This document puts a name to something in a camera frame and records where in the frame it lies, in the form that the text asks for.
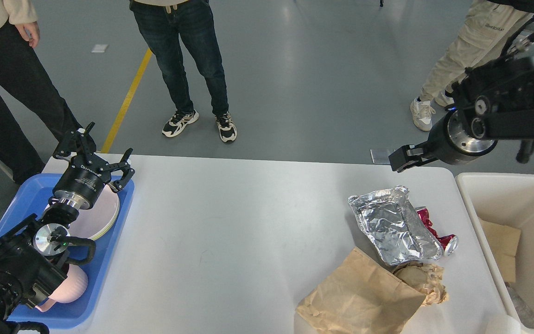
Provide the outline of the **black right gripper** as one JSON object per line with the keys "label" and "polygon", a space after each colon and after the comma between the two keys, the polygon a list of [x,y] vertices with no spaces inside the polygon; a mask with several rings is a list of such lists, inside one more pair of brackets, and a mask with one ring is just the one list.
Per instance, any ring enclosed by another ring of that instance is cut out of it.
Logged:
{"label": "black right gripper", "polygon": [[447,112],[429,132],[426,142],[401,146],[388,156],[394,172],[420,167],[433,161],[463,165],[489,154],[498,141],[479,140],[469,136],[458,118],[458,112]]}

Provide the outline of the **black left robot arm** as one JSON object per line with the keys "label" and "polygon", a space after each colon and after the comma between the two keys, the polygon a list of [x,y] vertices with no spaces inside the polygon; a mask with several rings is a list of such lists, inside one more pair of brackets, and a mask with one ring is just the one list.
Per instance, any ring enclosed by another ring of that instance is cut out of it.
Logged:
{"label": "black left robot arm", "polygon": [[30,214],[0,236],[0,334],[50,332],[42,322],[14,322],[9,316],[19,305],[36,308],[50,302],[71,271],[95,258],[96,242],[72,235],[70,225],[80,211],[94,207],[104,188],[121,192],[135,174],[131,148],[116,163],[89,148],[86,139],[94,125],[68,131],[58,144],[53,157],[69,165],[44,212]]}

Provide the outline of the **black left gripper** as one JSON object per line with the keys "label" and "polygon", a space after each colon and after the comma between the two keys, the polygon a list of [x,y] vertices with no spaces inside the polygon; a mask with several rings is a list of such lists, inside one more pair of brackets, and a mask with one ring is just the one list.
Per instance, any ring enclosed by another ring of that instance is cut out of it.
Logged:
{"label": "black left gripper", "polygon": [[[85,128],[70,130],[55,148],[52,157],[69,163],[68,168],[53,188],[53,197],[60,203],[75,209],[91,209],[100,197],[105,185],[112,192],[121,192],[135,174],[129,158],[133,149],[128,148],[120,161],[104,162],[101,167],[95,164],[95,149],[91,148],[88,137],[95,126],[89,123]],[[112,173],[121,171],[121,177],[112,180]]]}

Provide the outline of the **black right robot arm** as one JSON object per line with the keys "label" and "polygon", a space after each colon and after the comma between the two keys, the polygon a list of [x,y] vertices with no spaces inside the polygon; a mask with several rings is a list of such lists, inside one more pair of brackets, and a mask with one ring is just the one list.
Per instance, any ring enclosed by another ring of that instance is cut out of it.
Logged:
{"label": "black right robot arm", "polygon": [[534,152],[534,57],[517,55],[534,42],[521,36],[534,22],[534,0],[475,0],[464,25],[411,102],[425,142],[389,157],[400,173],[432,161],[467,164],[499,140],[519,140],[517,161]]}

